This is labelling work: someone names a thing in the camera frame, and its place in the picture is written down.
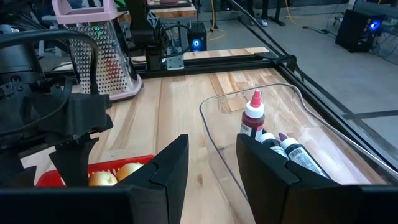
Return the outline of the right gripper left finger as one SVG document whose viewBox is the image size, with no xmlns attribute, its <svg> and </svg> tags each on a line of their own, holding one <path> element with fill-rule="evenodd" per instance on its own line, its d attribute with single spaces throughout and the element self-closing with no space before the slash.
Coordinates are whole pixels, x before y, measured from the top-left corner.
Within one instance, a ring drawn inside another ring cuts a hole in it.
<svg viewBox="0 0 398 224">
<path fill-rule="evenodd" d="M 132 224 L 180 224 L 188 160 L 189 138 L 181 134 L 119 183 L 129 189 Z"/>
</svg>

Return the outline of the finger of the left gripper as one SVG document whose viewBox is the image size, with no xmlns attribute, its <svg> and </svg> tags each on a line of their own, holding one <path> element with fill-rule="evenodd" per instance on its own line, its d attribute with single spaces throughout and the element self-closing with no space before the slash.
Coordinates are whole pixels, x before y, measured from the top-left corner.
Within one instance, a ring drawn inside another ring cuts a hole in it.
<svg viewBox="0 0 398 224">
<path fill-rule="evenodd" d="M 34 187 L 36 170 L 24 168 L 16 152 L 0 151 L 0 187 Z"/>
<path fill-rule="evenodd" d="M 80 136 L 56 145 L 55 152 L 49 154 L 67 187 L 88 186 L 88 159 L 98 141 L 99 137 Z"/>
</svg>

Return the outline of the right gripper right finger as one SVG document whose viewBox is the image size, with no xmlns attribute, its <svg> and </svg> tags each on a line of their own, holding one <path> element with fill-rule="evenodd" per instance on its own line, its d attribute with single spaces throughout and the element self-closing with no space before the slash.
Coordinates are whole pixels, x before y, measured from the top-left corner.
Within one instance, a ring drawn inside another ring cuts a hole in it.
<svg viewBox="0 0 398 224">
<path fill-rule="evenodd" d="M 324 190 L 338 184 L 245 134 L 236 138 L 239 173 L 256 224 L 333 224 Z"/>
</svg>

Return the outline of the dark food colouring bottle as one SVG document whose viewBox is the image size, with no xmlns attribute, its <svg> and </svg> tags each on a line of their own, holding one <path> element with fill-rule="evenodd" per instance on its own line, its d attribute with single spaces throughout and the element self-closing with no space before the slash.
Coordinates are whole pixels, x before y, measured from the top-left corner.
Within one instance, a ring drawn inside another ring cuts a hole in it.
<svg viewBox="0 0 398 224">
<path fill-rule="evenodd" d="M 276 153 L 280 154 L 281 156 L 284 156 L 286 159 L 288 159 L 285 150 L 280 146 L 280 142 L 275 138 L 275 136 L 272 133 L 262 134 L 261 143 L 266 147 L 269 147 Z"/>
</svg>

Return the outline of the purple food colouring bottle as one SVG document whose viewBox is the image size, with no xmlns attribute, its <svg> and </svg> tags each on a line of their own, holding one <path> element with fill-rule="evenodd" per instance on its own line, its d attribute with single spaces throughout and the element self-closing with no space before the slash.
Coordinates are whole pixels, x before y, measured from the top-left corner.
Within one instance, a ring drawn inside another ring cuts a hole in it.
<svg viewBox="0 0 398 224">
<path fill-rule="evenodd" d="M 296 139 L 288 137 L 283 133 L 279 133 L 279 139 L 281 140 L 280 146 L 284 149 L 287 157 L 301 165 L 302 167 L 322 175 L 326 178 L 330 176 L 324 171 L 319 163 L 312 157 L 312 155 L 306 150 L 306 148 L 300 144 Z"/>
</svg>

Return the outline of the red food colouring bottle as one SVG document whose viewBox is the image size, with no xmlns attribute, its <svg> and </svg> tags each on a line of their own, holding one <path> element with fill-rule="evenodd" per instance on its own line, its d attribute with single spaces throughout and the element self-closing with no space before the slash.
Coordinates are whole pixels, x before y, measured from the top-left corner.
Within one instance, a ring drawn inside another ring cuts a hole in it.
<svg viewBox="0 0 398 224">
<path fill-rule="evenodd" d="M 260 142 L 265 120 L 264 112 L 262 93 L 255 90 L 242 113 L 240 133 Z"/>
</svg>

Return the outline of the red plastic basket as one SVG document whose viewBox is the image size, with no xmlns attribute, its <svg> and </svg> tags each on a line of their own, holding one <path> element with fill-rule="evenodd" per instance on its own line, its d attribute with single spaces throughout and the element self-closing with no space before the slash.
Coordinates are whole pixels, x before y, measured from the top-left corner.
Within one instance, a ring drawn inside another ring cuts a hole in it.
<svg viewBox="0 0 398 224">
<path fill-rule="evenodd" d="M 88 177 L 95 172 L 106 171 L 112 174 L 116 174 L 117 171 L 122 168 L 125 164 L 128 163 L 141 163 L 145 164 L 149 162 L 151 159 L 154 158 L 154 155 L 149 154 L 145 156 L 138 156 L 138 157 L 130 157 L 125 159 L 118 159 L 113 161 L 106 161 L 106 162 L 98 162 L 94 164 L 88 165 Z M 66 183 L 62 179 L 61 175 L 57 170 L 51 170 L 45 172 L 39 178 L 36 187 L 64 187 Z"/>
</svg>

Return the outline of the pink and white basket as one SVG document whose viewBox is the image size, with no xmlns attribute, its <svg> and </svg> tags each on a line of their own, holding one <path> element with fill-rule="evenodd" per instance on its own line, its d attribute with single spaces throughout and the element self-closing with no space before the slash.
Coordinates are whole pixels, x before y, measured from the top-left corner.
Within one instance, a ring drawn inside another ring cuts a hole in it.
<svg viewBox="0 0 398 224">
<path fill-rule="evenodd" d="M 68 0 L 52 0 L 59 25 L 90 36 L 98 46 L 96 82 L 98 92 L 111 101 L 135 97 L 142 88 L 142 80 L 132 71 L 125 39 L 118 26 L 118 11 L 112 0 L 103 0 L 101 7 L 74 9 Z"/>
</svg>

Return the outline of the clear plastic bin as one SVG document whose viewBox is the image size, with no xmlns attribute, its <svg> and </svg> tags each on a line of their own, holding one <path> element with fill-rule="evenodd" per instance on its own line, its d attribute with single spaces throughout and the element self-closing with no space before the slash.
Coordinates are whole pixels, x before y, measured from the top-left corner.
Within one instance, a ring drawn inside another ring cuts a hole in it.
<svg viewBox="0 0 398 224">
<path fill-rule="evenodd" d="M 279 142 L 279 133 L 296 139 L 338 184 L 324 190 L 333 224 L 398 224 L 398 177 L 310 111 L 298 88 L 286 83 L 214 96 L 200 105 L 209 165 L 240 223 L 256 224 L 236 153 L 242 113 L 255 90 L 265 105 L 262 133 Z"/>
</svg>

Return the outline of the wooden table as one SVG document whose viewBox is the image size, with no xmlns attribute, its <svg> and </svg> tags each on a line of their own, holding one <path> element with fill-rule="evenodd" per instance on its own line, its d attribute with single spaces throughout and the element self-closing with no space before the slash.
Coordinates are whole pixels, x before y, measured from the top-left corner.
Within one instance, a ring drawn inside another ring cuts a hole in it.
<svg viewBox="0 0 398 224">
<path fill-rule="evenodd" d="M 193 0 L 114 0 L 118 10 L 118 19 L 131 21 L 129 6 L 149 9 L 160 19 L 191 18 L 198 15 Z"/>
</svg>

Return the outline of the black box with blue light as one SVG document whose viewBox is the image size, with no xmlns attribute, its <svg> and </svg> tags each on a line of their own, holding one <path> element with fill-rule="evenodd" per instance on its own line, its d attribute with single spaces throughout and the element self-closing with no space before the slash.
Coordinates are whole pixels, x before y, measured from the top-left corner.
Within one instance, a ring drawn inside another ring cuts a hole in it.
<svg viewBox="0 0 398 224">
<path fill-rule="evenodd" d="M 192 22 L 187 38 L 191 52 L 207 51 L 207 31 L 203 22 Z"/>
<path fill-rule="evenodd" d="M 375 37 L 381 33 L 385 15 L 347 9 L 335 38 L 335 44 L 351 53 L 369 52 Z"/>
</svg>

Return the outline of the person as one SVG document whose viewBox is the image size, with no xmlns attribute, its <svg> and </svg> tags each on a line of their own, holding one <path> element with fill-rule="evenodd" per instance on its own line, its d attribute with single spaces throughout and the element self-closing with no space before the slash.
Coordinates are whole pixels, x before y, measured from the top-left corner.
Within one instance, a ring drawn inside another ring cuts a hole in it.
<svg viewBox="0 0 398 224">
<path fill-rule="evenodd" d="M 250 13 L 250 15 L 252 17 L 255 17 L 255 13 L 254 13 L 254 0 L 246 0 L 246 5 L 247 5 L 247 10 L 248 13 Z M 269 8 L 269 0 L 262 0 L 262 14 L 261 14 L 261 19 L 260 19 L 260 24 L 263 27 L 267 27 L 268 26 L 268 8 Z"/>
</svg>

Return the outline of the grey metal mounting bracket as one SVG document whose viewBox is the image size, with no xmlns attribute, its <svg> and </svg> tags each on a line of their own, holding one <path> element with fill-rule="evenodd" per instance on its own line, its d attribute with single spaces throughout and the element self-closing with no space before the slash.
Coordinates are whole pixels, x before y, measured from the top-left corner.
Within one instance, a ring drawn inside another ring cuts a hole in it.
<svg viewBox="0 0 398 224">
<path fill-rule="evenodd" d="M 181 47 L 168 47 L 167 55 L 182 52 Z M 167 70 L 182 70 L 184 69 L 183 55 L 168 57 L 165 59 L 165 66 Z"/>
</svg>

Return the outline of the black frame clamp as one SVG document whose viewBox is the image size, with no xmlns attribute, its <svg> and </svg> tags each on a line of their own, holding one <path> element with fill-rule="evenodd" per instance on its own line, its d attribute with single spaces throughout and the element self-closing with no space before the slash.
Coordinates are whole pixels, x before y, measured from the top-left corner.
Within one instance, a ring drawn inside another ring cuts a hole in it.
<svg viewBox="0 0 398 224">
<path fill-rule="evenodd" d="M 297 68 L 297 58 L 294 55 L 282 55 L 277 58 L 276 61 L 277 64 L 286 64 L 286 67 L 291 71 L 294 72 L 295 69 Z"/>
</svg>

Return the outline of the black aluminium table frame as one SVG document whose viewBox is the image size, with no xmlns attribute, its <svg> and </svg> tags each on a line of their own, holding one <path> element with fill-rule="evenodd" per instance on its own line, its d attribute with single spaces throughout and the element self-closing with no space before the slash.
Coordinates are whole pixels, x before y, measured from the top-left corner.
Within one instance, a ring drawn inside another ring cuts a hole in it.
<svg viewBox="0 0 398 224">
<path fill-rule="evenodd" d="M 267 32 L 265 36 L 272 42 L 271 44 L 264 40 L 261 36 L 257 36 L 269 49 L 269 52 L 254 53 L 252 55 L 227 56 L 227 57 L 213 57 L 213 58 L 198 58 L 185 59 L 185 67 L 182 70 L 167 70 L 164 65 L 160 63 L 163 61 L 160 54 L 156 53 L 154 56 L 148 56 L 145 62 L 139 62 L 133 66 L 133 70 L 138 73 L 141 78 L 163 78 L 176 77 L 182 75 L 198 75 L 202 73 L 217 73 L 217 72 L 232 72 L 240 70 L 255 70 L 263 68 L 276 69 L 289 84 L 298 88 L 303 98 L 320 113 L 327 124 L 330 124 L 339 133 L 353 142 L 358 147 L 358 150 L 365 153 L 370 159 L 380 166 L 385 167 L 392 175 L 398 177 L 398 162 L 392 163 L 383 156 L 382 153 L 366 140 L 360 136 L 350 125 L 344 121 L 343 117 L 336 114 L 325 101 L 323 101 L 316 93 L 313 92 L 306 84 L 308 81 L 312 86 L 317 84 L 307 76 L 299 66 L 294 72 L 291 72 L 286 64 L 277 64 L 277 58 L 288 53 L 271 37 Z"/>
</svg>

